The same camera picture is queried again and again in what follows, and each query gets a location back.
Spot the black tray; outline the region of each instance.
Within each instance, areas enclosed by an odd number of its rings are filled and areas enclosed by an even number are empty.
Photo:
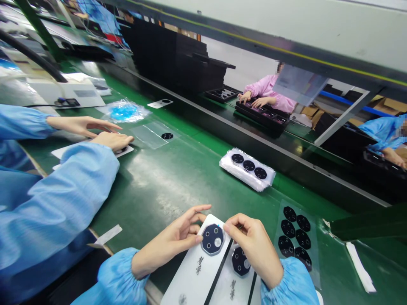
[[[263,126],[271,129],[273,131],[273,135],[275,136],[280,136],[290,123],[289,119],[286,119],[267,109],[252,108],[251,101],[247,102],[245,105],[243,103],[240,104],[239,101],[237,101],[235,109],[237,112],[240,112],[241,114],[244,114]]]
[[[404,198],[407,171],[389,160],[365,150],[358,169],[365,177],[384,186],[389,192]]]
[[[243,93],[235,88],[229,87],[227,85],[223,85],[223,88],[221,89],[216,89],[216,90],[211,90],[211,91],[206,91],[204,95],[212,100],[215,100],[220,103],[224,103],[228,100],[231,100],[239,93]]]

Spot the small white card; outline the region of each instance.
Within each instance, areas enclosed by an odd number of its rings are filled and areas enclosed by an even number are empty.
[[[163,100],[159,100],[159,101],[157,101],[157,102],[153,102],[153,103],[147,104],[147,106],[150,106],[150,107],[152,107],[152,108],[158,109],[158,108],[167,106],[167,105],[169,105],[169,104],[171,104],[171,103],[173,103],[173,101],[167,100],[167,99],[163,99]]]
[[[63,147],[63,148],[59,148],[59,149],[57,149],[57,150],[52,151],[51,154],[53,154],[54,156],[56,156],[58,159],[61,159],[61,158],[62,158],[62,155],[68,150],[68,148],[71,148],[72,146],[78,145],[78,144],[80,144],[80,143],[89,142],[90,140],[91,140],[91,139],[88,139],[88,140],[81,141],[81,142],[78,142],[78,143],[75,143],[75,144],[72,144],[72,145],[69,145],[69,146],[65,146],[65,147]],[[126,149],[125,149],[124,151],[121,150],[119,153],[115,153],[114,155],[116,156],[116,158],[118,158],[118,157],[121,157],[122,155],[125,155],[126,153],[129,153],[129,152],[131,152],[131,151],[133,151],[133,150],[134,150],[133,147],[131,147],[130,145],[127,145],[127,146],[126,146]],[[55,165],[52,169],[53,169],[53,170],[57,170],[60,166],[61,166],[60,164]]]

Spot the white card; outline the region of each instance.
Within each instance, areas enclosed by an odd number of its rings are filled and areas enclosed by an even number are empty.
[[[246,270],[243,276],[235,272],[232,263],[232,255],[238,256],[236,249],[240,248],[238,244],[230,247],[226,257],[225,264],[216,283],[209,305],[247,305],[250,297],[251,285],[253,282],[254,269],[250,264],[240,266],[240,271]]]
[[[88,140],[85,140],[85,141],[82,141],[82,142],[78,142],[78,143],[75,143],[75,144],[72,144],[72,145],[69,145],[69,146],[65,146],[65,147],[63,147],[63,148],[59,148],[59,149],[57,149],[57,150],[54,150],[54,151],[52,151],[51,153],[52,153],[54,156],[56,156],[58,159],[61,159],[61,158],[62,158],[62,155],[64,154],[64,152],[66,152],[66,151],[68,150],[68,148],[71,148],[72,146],[78,145],[78,144],[80,144],[80,143],[89,142],[90,140],[91,140],[91,139],[88,139]],[[121,157],[122,155],[125,155],[126,153],[129,153],[129,152],[131,152],[131,151],[133,151],[133,150],[134,150],[133,147],[127,145],[125,151],[122,151],[122,152],[120,152],[120,153],[115,153],[114,155],[116,156],[116,158],[118,158],[118,157]],[[53,169],[53,170],[56,170],[57,168],[58,168],[58,165],[55,165],[52,169]]]
[[[211,246],[211,249],[216,250],[217,254],[209,255],[204,251],[204,245],[202,243],[189,249],[171,281],[170,286],[165,292],[161,300],[161,305],[203,305],[205,303],[231,240],[230,236],[223,231],[224,223],[211,214],[206,217],[198,234],[203,235],[207,227],[213,224],[221,228],[221,232],[223,232],[223,243],[221,246]]]
[[[158,109],[158,108],[167,106],[167,105],[169,105],[169,104],[171,104],[171,103],[173,103],[173,101],[167,100],[167,99],[163,99],[163,100],[159,100],[159,101],[157,101],[157,102],[153,102],[153,103],[147,104],[147,106],[150,106],[150,107],[152,107],[152,108]]]

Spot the person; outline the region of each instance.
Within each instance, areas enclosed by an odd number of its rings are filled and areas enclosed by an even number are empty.
[[[28,300],[90,252],[86,244],[95,238],[87,227],[119,168],[113,151],[134,140],[115,129],[121,128],[89,116],[0,105],[1,304]],[[57,130],[93,139],[69,148],[48,177],[19,170],[28,167],[28,158],[15,140],[44,139]]]
[[[406,168],[406,163],[395,150],[407,142],[407,114],[381,117],[359,126],[359,129],[377,141],[369,149],[383,154],[389,161]]]
[[[134,23],[134,17],[138,18],[138,19],[143,19],[143,17],[138,14],[138,13],[134,13],[132,11],[128,11],[125,9],[121,10],[124,16],[124,20],[127,21],[128,23],[133,24]]]
[[[82,13],[75,13],[76,16],[90,19],[100,25],[100,29],[105,34],[120,36],[119,24],[114,14],[96,0],[69,0],[69,5],[80,10]]]
[[[98,282],[72,305],[147,304],[144,286],[149,274],[202,242],[203,237],[197,235],[200,227],[194,223],[204,222],[206,216],[201,212],[210,208],[192,207],[140,251],[128,248],[107,259],[99,269]],[[260,220],[240,213],[231,217],[223,229],[242,247],[261,277],[262,304],[319,304],[304,264],[294,257],[280,260]]]
[[[296,101],[273,91],[274,84],[279,78],[280,71],[284,68],[284,63],[279,63],[276,75],[267,75],[257,83],[247,85],[243,94],[239,94],[239,103],[246,104],[252,97],[260,97],[251,105],[254,108],[261,108],[266,104],[282,112],[292,113],[297,104]]]

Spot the blue sleeve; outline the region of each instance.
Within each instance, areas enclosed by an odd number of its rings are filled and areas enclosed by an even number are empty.
[[[281,259],[284,274],[275,288],[268,290],[262,281],[262,305],[270,304],[315,304],[318,296],[304,264],[297,258]]]
[[[0,277],[46,260],[85,230],[119,168],[110,148],[93,143],[70,148],[61,164],[28,191],[28,201],[0,213]]]
[[[0,139],[44,139],[57,131],[48,125],[49,116],[31,108],[0,105]]]
[[[137,252],[135,248],[124,249],[106,260],[100,266],[98,282],[71,305],[147,304],[144,286],[148,277],[136,280],[131,272],[131,260]]]
[[[381,139],[377,136],[377,134],[383,133],[388,130],[388,132],[386,132],[386,136],[388,136],[388,134],[391,132],[392,125],[393,118],[382,117],[367,121],[365,124],[360,125],[359,129],[377,141],[376,144],[370,145],[369,148],[374,151],[380,152],[389,147],[389,144],[386,142],[386,139]]]

